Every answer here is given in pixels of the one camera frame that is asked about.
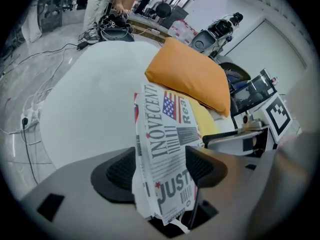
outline black cable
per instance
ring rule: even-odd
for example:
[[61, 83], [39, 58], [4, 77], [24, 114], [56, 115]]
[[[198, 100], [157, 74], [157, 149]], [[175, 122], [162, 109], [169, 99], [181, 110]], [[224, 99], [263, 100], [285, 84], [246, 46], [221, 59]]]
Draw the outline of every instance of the black cable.
[[[23, 62], [25, 62], [25, 61], [26, 61], [27, 59], [29, 59], [30, 57], [33, 57], [33, 56], [35, 56], [35, 55], [45, 54], [45, 53], [55, 53], [55, 52], [61, 51], [61, 50], [62, 50], [63, 48], [65, 48], [67, 45], [72, 45], [72, 46], [78, 47], [78, 45], [76, 45], [76, 44], [67, 43], [64, 47], [62, 47], [61, 49], [58, 49], [58, 50], [53, 50], [53, 51], [46, 50], [46, 51], [44, 51], [44, 52], [35, 53], [35, 54], [33, 54], [33, 55], [30, 55], [29, 57], [26, 57], [24, 60], [20, 61], [19, 64], [18, 64], [16, 67], [18, 67], [19, 65], [21, 65]], [[3, 74], [8, 74], [9, 72], [13, 71], [14, 69], [15, 69], [15, 67], [12, 68], [12, 69], [10, 69], [8, 72], [3, 72]]]
[[31, 160], [30, 160], [30, 156], [29, 156], [29, 151], [28, 151], [26, 131], [25, 131], [25, 127], [26, 127], [27, 124], [28, 124], [28, 119], [25, 117], [24, 119], [22, 119], [23, 135], [24, 135], [24, 139], [26, 140], [25, 141], [25, 150], [26, 150], [26, 154], [28, 156], [28, 160], [29, 160], [29, 164], [30, 164], [30, 168], [31, 168], [33, 179], [34, 179], [35, 183], [38, 185], [38, 182], [36, 180], [36, 176], [35, 176], [35, 173], [34, 173], [34, 169], [32, 168], [32, 164], [31, 164]]

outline yellow pillow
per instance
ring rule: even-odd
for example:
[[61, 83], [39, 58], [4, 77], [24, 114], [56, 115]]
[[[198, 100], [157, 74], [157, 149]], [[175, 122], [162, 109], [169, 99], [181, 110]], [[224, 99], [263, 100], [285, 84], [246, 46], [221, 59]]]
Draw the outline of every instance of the yellow pillow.
[[172, 37], [165, 40], [145, 75], [150, 82], [186, 94], [225, 117], [229, 115], [230, 93], [224, 70]]
[[192, 112], [194, 114], [194, 118], [196, 120], [196, 123], [199, 127], [199, 131], [201, 133], [201, 137], [205, 135], [212, 135], [212, 134], [218, 134], [220, 133], [214, 119], [210, 115], [209, 111], [204, 107], [201, 106], [198, 101], [195, 99], [186, 96], [184, 94], [175, 92], [173, 90], [168, 90], [168, 93], [172, 93], [174, 95], [180, 96], [190, 102]]

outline black plug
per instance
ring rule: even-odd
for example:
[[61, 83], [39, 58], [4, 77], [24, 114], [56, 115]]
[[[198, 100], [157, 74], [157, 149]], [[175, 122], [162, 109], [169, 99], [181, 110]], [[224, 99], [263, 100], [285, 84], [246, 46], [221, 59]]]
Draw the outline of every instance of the black plug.
[[81, 42], [78, 44], [78, 46], [76, 47], [77, 50], [82, 50], [84, 48], [86, 48], [88, 46], [88, 42]]
[[26, 125], [28, 124], [28, 118], [26, 117], [23, 118], [21, 122], [22, 122], [22, 129], [25, 129]]

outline tiled floor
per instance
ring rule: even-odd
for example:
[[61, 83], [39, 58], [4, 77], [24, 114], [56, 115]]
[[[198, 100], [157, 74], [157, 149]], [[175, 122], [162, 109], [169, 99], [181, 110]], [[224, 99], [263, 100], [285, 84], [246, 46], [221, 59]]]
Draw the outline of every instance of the tiled floor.
[[[51, 33], [42, 35], [41, 38], [29, 46], [23, 43], [14, 51], [12, 59], [8, 58], [4, 62], [2, 68], [0, 68], [0, 72], [14, 58], [20, 55], [4, 71], [8, 72], [13, 68], [14, 70], [0, 80], [0, 128], [2, 130], [14, 132], [20, 128], [22, 110], [27, 98], [33, 95], [41, 84], [50, 78], [53, 70], [61, 61], [62, 51], [50, 56], [38, 55], [17, 66], [18, 63], [36, 53], [58, 50], [67, 43], [77, 44], [78, 36], [82, 33], [82, 28], [83, 25], [81, 23], [57, 28]], [[160, 47], [157, 41], [143, 36], [135, 36], [135, 40], [149, 42]], [[54, 87], [83, 52], [84, 50], [77, 51], [75, 46], [68, 45], [63, 55], [63, 63], [46, 88]], [[31, 100], [29, 99], [26, 103], [26, 109], [30, 108]], [[28, 143], [41, 140], [39, 124], [26, 130], [26, 140]], [[28, 150], [35, 178], [39, 183], [52, 174], [56, 168], [41, 142], [29, 145]], [[25, 144], [20, 134], [7, 135], [0, 132], [0, 154], [2, 173], [13, 195], [20, 200], [36, 186], [31, 173]]]

